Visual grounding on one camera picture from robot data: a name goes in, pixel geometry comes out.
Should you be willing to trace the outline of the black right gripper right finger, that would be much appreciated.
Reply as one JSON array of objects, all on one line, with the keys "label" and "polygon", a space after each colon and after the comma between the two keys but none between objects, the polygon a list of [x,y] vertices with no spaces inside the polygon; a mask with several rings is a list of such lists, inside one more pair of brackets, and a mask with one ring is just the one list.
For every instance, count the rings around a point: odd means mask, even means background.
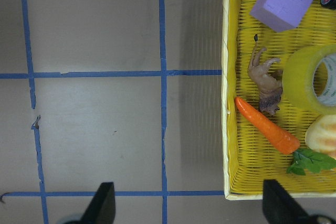
[{"label": "black right gripper right finger", "polygon": [[262,203],[268,223],[314,223],[314,219],[275,179],[264,180]]}]

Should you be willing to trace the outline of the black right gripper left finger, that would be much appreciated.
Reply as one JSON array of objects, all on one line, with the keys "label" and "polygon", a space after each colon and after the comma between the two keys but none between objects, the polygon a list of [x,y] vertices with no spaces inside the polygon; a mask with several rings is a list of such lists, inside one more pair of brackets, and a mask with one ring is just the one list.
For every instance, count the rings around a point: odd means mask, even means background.
[{"label": "black right gripper left finger", "polygon": [[116,216],[115,203],[114,183],[101,183],[80,223],[113,223]]}]

